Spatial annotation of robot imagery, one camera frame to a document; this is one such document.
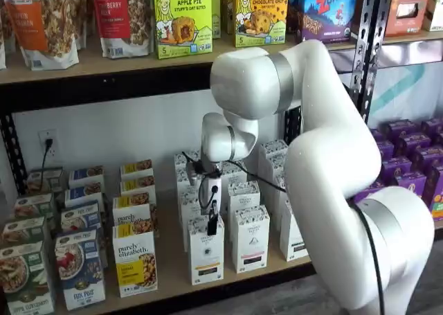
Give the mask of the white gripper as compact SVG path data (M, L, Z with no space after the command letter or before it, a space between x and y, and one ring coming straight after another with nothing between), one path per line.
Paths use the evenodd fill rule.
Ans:
M208 215L208 235L217 234L217 224L222 199L222 180L220 177L205 176L199 186L201 214Z

